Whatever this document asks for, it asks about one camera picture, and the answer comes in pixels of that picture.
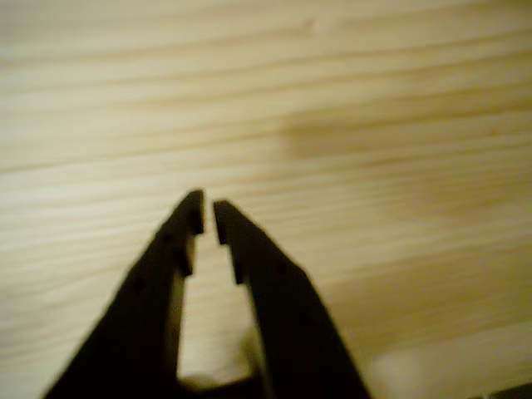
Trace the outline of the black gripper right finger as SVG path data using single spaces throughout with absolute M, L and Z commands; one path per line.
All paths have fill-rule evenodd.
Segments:
M 368 398 L 364 382 L 305 272 L 228 200 L 214 202 L 219 242 L 249 295 L 268 398 Z

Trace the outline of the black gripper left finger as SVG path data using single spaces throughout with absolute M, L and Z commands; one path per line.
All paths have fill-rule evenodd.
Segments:
M 177 380 L 185 280 L 204 231 L 204 193 L 189 192 L 126 275 L 48 398 L 191 398 Z

